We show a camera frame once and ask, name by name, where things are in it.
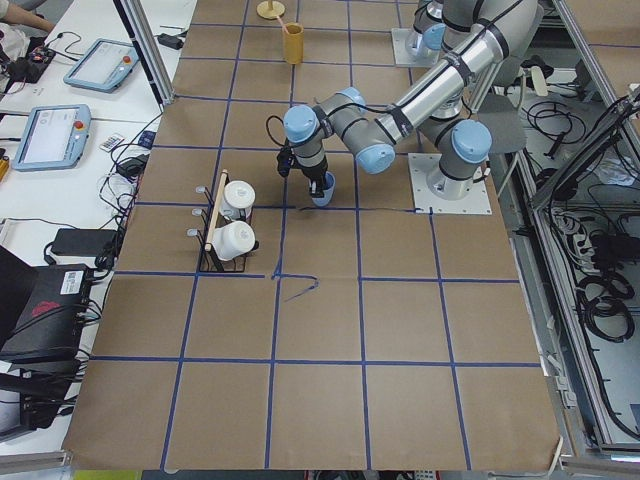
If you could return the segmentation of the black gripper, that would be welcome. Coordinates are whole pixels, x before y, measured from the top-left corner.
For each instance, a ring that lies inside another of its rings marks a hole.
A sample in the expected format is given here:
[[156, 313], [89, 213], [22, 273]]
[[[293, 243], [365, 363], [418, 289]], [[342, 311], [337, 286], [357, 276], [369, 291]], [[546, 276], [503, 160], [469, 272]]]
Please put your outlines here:
[[304, 167], [303, 175], [309, 181], [309, 195], [323, 196], [326, 190], [326, 167]]

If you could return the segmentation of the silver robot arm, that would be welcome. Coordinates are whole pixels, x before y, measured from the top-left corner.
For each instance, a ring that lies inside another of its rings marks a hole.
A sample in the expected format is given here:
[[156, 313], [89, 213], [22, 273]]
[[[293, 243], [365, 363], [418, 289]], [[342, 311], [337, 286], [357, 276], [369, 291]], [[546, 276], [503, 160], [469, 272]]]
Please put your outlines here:
[[414, 28], [422, 35], [422, 46], [439, 60], [380, 116], [365, 118], [365, 100], [353, 87], [313, 107], [297, 105], [286, 112], [286, 142], [278, 153], [277, 169], [283, 177], [300, 170], [316, 205], [326, 205], [335, 187], [323, 146], [333, 135], [367, 173], [378, 174], [394, 161], [396, 145], [419, 131], [441, 153], [431, 190], [454, 200], [472, 184], [492, 137], [481, 122], [460, 118], [461, 95], [521, 51], [535, 32], [542, 8], [536, 1], [443, 1], [436, 22], [430, 22], [432, 5], [421, 2], [423, 12], [416, 16]]
[[444, 2], [420, 0], [414, 12], [412, 30], [405, 42], [408, 53], [414, 58], [426, 58], [441, 50], [445, 25], [442, 20]]

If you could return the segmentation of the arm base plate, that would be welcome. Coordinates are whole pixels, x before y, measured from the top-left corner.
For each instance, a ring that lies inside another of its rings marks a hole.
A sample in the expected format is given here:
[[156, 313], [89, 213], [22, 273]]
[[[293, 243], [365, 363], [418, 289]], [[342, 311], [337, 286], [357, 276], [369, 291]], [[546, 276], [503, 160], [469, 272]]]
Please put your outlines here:
[[443, 26], [429, 27], [423, 34], [413, 29], [391, 30], [395, 64], [399, 67], [432, 67], [439, 58]]
[[491, 215], [481, 169], [466, 180], [453, 180], [440, 169], [440, 154], [410, 153], [408, 157], [414, 209], [424, 214]]

